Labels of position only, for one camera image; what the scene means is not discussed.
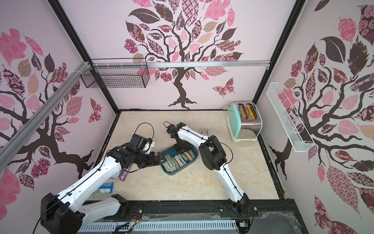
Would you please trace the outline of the teal plastic storage box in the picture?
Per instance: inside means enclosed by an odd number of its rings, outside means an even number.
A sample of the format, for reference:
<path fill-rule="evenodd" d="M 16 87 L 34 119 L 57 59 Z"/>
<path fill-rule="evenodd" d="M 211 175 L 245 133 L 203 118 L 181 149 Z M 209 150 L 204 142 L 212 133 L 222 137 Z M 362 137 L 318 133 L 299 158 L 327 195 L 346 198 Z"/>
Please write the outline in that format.
<path fill-rule="evenodd" d="M 161 169 L 172 176 L 194 163 L 198 155 L 198 149 L 191 144 L 185 147 L 174 144 L 161 152 L 161 156 L 165 159 L 165 162 L 161 164 Z"/>

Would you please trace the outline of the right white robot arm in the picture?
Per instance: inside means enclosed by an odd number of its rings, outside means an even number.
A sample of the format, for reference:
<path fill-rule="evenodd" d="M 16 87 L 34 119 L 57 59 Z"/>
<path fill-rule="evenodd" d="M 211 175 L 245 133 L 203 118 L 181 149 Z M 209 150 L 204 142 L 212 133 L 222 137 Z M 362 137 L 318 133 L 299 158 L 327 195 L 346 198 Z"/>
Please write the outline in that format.
<path fill-rule="evenodd" d="M 247 211 L 247 207 L 250 205 L 249 198 L 231 173 L 227 154 L 216 136 L 204 136 L 182 122 L 177 125 L 170 124 L 167 127 L 167 133 L 176 140 L 178 146 L 189 143 L 198 148 L 204 165 L 209 170 L 216 172 L 222 181 L 229 200 L 233 202 L 233 212 L 240 215 Z"/>

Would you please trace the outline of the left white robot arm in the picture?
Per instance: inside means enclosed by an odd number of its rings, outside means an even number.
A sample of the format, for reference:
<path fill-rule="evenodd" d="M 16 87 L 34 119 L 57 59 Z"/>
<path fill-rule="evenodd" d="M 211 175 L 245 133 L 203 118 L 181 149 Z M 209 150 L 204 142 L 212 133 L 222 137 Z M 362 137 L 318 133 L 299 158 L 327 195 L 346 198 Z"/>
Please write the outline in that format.
<path fill-rule="evenodd" d="M 165 159 L 161 153 L 138 151 L 133 147 L 117 146 L 92 171 L 57 195 L 47 194 L 41 201 L 41 217 L 38 221 L 51 234 L 75 234 L 93 221 L 116 214 L 124 198 L 116 197 L 92 203 L 84 208 L 84 202 L 111 176 L 135 163 L 139 168 L 159 166 Z"/>

